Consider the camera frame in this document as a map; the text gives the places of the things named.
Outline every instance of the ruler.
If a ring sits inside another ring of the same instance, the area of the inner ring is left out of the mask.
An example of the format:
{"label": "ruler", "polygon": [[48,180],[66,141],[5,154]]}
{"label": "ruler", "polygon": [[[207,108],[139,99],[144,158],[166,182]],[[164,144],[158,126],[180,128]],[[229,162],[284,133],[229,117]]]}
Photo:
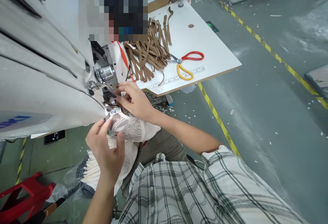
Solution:
{"label": "ruler", "polygon": [[[194,68],[192,69],[190,72],[192,72],[193,74],[197,74],[197,73],[200,73],[200,72],[203,72],[205,71],[205,67],[204,66],[201,66],[201,67],[197,67],[197,68]],[[183,77],[185,78],[188,78],[190,77],[189,74],[186,74],[185,72],[182,72],[181,74]],[[164,81],[162,82],[162,84],[160,86],[164,86],[164,85],[167,85],[167,84],[171,84],[173,82],[176,82],[178,80],[181,80],[180,77],[178,75],[176,76],[172,76],[172,77],[169,77],[167,79],[164,79]],[[158,85],[159,85],[160,81],[158,81],[157,83],[154,83],[154,84],[151,84],[151,85],[148,85],[146,86],[145,88],[148,89],[148,90],[153,90],[153,89],[156,89],[158,88]]]}

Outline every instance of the plaid shirt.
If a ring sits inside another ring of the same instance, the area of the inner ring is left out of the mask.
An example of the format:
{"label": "plaid shirt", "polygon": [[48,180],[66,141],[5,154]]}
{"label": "plaid shirt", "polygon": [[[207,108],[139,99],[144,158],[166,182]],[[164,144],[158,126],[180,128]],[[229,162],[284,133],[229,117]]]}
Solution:
{"label": "plaid shirt", "polygon": [[119,223],[307,223],[225,146],[202,158],[139,164]]}

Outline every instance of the gray floor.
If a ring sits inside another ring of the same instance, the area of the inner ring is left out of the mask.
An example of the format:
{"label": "gray floor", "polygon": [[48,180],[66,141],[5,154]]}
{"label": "gray floor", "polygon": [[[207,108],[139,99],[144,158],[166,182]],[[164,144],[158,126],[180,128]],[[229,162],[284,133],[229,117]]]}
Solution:
{"label": "gray floor", "polygon": [[[192,6],[219,29],[218,37],[243,64],[202,83],[241,157],[310,223],[327,223],[327,111],[218,1],[192,0]],[[301,76],[327,64],[328,0],[248,0],[232,10]],[[229,146],[198,87],[172,97],[174,111],[167,114]],[[67,130],[65,139],[47,146],[42,139],[28,140],[21,179],[42,171],[47,181],[63,184],[65,173],[86,156],[88,130]],[[13,173],[1,181],[0,192],[15,183],[21,145],[7,145],[0,173],[9,168]],[[188,148],[186,152],[197,159]],[[81,223],[89,202],[75,195],[46,223]],[[123,205],[119,197],[119,209]]]}

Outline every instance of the pants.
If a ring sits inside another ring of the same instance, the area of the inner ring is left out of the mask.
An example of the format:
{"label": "pants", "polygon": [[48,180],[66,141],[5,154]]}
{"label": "pants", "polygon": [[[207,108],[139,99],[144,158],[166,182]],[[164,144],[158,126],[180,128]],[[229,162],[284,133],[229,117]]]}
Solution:
{"label": "pants", "polygon": [[180,141],[162,128],[153,138],[148,140],[145,146],[139,146],[133,167],[121,185],[124,198],[127,198],[129,195],[130,181],[139,163],[147,167],[150,163],[155,162],[156,155],[160,152],[165,155],[167,161],[188,161]]}

